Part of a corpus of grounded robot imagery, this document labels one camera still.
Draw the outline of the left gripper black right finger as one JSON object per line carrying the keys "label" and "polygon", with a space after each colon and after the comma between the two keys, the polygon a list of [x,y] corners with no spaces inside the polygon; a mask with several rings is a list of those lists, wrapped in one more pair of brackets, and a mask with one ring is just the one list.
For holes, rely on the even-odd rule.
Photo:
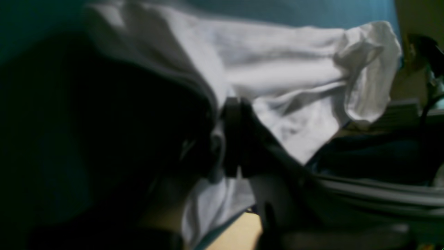
{"label": "left gripper black right finger", "polygon": [[418,250],[443,246],[443,190],[311,174],[249,101],[223,111],[225,169],[249,180],[263,232],[257,250]]}

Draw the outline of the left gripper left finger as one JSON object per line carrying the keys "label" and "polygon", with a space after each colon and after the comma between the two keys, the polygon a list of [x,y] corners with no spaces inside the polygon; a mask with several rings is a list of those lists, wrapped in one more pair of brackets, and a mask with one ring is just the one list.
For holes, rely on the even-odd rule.
{"label": "left gripper left finger", "polygon": [[86,35],[49,37],[1,65],[1,249],[180,250],[140,226],[208,100]]}

